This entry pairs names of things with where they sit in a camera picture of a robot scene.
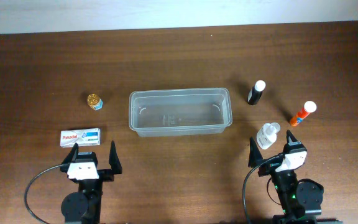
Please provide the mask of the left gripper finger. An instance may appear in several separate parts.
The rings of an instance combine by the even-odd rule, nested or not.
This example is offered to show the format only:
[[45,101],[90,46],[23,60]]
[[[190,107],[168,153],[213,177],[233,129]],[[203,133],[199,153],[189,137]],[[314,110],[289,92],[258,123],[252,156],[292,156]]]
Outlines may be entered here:
[[122,174],[122,165],[118,158],[114,141],[111,141],[111,147],[109,152],[109,165],[111,166],[113,174]]
[[74,143],[71,151],[68,153],[66,158],[64,158],[62,164],[69,164],[69,163],[73,162],[76,159],[77,155],[78,155],[78,150],[79,150],[78,144]]

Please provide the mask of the white translucent bottle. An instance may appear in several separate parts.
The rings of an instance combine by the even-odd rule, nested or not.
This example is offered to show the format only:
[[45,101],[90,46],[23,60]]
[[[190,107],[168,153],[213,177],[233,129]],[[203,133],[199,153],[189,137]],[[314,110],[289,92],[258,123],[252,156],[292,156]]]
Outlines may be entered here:
[[256,134],[257,143],[263,149],[268,149],[276,140],[281,127],[278,123],[265,123]]

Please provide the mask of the orange tube white cap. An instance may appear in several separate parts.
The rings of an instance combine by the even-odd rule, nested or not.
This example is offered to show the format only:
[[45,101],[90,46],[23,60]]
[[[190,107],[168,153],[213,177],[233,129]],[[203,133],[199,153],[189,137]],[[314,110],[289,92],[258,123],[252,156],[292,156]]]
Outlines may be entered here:
[[314,113],[317,109],[314,101],[307,101],[304,103],[303,108],[297,112],[290,120],[291,126],[299,125],[309,114]]

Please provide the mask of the black bottle white cap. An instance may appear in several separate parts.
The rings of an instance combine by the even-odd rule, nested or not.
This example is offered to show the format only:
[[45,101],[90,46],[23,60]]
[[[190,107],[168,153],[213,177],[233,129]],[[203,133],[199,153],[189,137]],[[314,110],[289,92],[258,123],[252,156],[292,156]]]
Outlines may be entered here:
[[266,87],[266,83],[263,80],[258,80],[250,90],[247,102],[249,105],[256,105],[260,100],[262,93]]

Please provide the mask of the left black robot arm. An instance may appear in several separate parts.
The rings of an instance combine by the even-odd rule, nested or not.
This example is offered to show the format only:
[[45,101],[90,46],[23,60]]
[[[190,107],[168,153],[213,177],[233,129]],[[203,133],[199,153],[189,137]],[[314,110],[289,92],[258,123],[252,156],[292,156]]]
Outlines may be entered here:
[[122,173],[114,141],[111,142],[108,163],[110,168],[98,169],[96,153],[80,152],[79,145],[74,144],[60,168],[68,179],[78,184],[78,190],[62,201],[61,212],[65,223],[100,222],[103,184],[114,181],[114,176]]

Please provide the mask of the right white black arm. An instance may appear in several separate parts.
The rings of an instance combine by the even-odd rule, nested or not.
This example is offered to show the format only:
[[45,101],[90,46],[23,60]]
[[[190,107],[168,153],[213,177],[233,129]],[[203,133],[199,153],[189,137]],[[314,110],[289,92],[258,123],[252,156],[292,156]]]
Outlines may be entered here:
[[307,149],[289,130],[286,139],[281,153],[264,159],[250,138],[248,167],[252,172],[257,170],[260,177],[269,175],[275,186],[283,213],[274,215],[272,223],[317,223],[324,187],[311,179],[297,179],[295,170],[305,163]]

